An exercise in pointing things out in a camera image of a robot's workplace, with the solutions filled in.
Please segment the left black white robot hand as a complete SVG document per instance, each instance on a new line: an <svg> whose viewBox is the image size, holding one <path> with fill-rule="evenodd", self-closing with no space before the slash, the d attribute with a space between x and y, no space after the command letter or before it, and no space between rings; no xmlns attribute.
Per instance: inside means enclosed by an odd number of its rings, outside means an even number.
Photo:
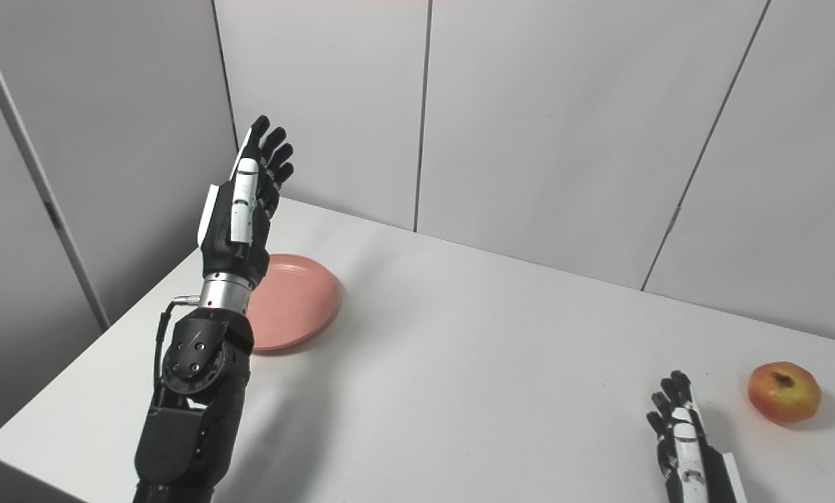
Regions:
<svg viewBox="0 0 835 503"><path fill-rule="evenodd" d="M203 276L242 278L254 289L267 273L266 243L280 191L295 168L286 130L260 115L249 127L231 174L209 188L198 227Z"/></svg>

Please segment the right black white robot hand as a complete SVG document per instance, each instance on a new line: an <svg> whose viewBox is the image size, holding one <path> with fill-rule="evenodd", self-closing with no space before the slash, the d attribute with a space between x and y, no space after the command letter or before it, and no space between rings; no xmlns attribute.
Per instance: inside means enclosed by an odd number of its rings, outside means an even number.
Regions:
<svg viewBox="0 0 835 503"><path fill-rule="evenodd" d="M688 375L673 370L651 395L646 419L669 502L747 502L734 456L711 445Z"/></svg>

